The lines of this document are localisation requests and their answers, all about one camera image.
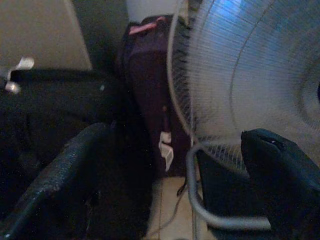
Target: fan grille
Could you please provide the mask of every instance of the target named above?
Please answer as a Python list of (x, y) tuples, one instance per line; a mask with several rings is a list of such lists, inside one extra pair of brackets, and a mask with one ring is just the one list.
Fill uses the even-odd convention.
[(185, 130), (242, 175), (241, 132), (256, 128), (296, 142), (319, 165), (320, 2), (188, 3), (188, 21), (174, 18), (168, 49)]

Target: white wall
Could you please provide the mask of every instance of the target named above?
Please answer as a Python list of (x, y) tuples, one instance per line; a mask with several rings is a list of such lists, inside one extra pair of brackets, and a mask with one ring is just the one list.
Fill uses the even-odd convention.
[(129, 20), (141, 22), (155, 15), (173, 14), (177, 0), (126, 0)]

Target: suitcase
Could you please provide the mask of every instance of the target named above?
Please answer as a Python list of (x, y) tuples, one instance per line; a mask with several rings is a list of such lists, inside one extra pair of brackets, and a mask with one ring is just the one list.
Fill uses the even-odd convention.
[(169, 15), (154, 16), (141, 24), (130, 23), (115, 66), (146, 125), (158, 177), (185, 176), (185, 156), (190, 148), (190, 139), (171, 102), (167, 80), (171, 19)]

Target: floor tile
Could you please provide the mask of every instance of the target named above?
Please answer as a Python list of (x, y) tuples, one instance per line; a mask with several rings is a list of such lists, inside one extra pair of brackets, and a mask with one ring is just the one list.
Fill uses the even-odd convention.
[[(177, 190), (184, 183), (184, 177), (168, 177), (162, 182), (161, 218), (160, 224), (166, 223), (172, 216), (178, 201)], [(160, 231), (160, 240), (192, 239), (192, 210), (185, 192), (172, 223)]]

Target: tiled floor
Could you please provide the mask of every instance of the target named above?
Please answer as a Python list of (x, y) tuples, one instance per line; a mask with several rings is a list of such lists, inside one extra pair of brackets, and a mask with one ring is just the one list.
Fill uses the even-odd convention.
[[(184, 183), (183, 177), (168, 177), (156, 182), (153, 186), (153, 202), (149, 219), (148, 240), (192, 240), (192, 210), (185, 192), (177, 209), (174, 220), (159, 232), (154, 231), (165, 224), (173, 215), (178, 201), (177, 190)], [(207, 231), (206, 224), (201, 224), (201, 240), (214, 240)]]

